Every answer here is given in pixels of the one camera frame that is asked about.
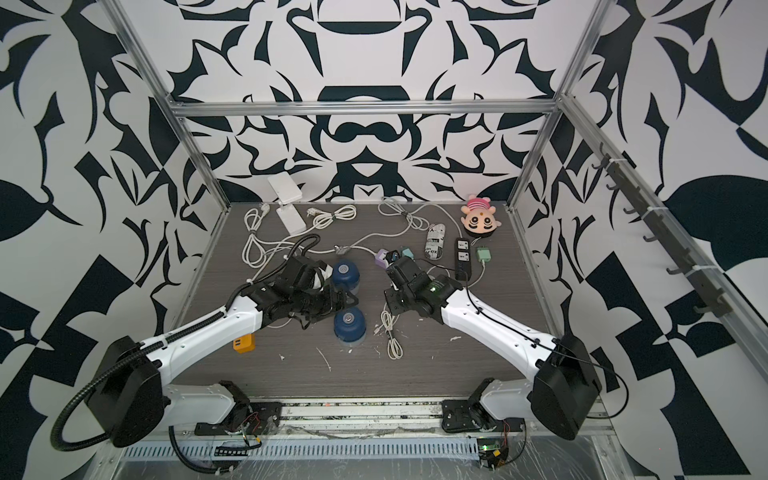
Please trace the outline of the blue cordless grinder front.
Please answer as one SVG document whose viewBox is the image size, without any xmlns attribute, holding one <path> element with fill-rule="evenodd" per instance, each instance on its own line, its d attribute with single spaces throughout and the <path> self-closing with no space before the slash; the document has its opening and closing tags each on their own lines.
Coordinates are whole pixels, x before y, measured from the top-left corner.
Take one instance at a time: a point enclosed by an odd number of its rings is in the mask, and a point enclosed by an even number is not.
<svg viewBox="0 0 768 480">
<path fill-rule="evenodd" d="M 358 307 L 338 312 L 333 327 L 336 338 L 349 347 L 362 343 L 367 331 L 365 317 Z"/>
</svg>

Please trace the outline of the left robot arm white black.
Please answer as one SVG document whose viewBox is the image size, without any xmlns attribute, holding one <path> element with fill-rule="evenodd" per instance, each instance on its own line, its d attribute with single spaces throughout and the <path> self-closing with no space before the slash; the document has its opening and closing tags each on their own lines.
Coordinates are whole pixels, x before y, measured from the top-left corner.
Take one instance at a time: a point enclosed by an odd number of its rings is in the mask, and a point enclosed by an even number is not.
<svg viewBox="0 0 768 480">
<path fill-rule="evenodd" d="M 94 375 L 63 407 L 50 434 L 61 452 L 109 441 L 133 445 L 154 431 L 183 423 L 223 422 L 243 408 L 232 384 L 175 384 L 185 370 L 226 344 L 283 318 L 305 326 L 357 305 L 357 296 L 332 281 L 323 261 L 293 256 L 259 282 L 238 286 L 225 304 L 186 325 L 140 342 L 114 341 Z"/>
</svg>

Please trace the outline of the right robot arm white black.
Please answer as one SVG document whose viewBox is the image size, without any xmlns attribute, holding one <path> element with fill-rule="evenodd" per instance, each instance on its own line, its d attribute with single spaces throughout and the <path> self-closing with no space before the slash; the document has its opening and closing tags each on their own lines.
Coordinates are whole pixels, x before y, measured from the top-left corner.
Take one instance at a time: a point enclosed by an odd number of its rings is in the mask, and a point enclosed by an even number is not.
<svg viewBox="0 0 768 480">
<path fill-rule="evenodd" d="M 457 280 L 431 277 L 409 257 L 397 259 L 386 273 L 391 286 L 385 298 L 393 314 L 415 311 L 468 335 L 523 376 L 483 380 L 467 399 L 445 407 L 445 431 L 490 431 L 507 419 L 533 418 L 562 439 L 576 438 L 602 389 L 597 366 L 580 339 L 526 326 Z"/>
</svg>

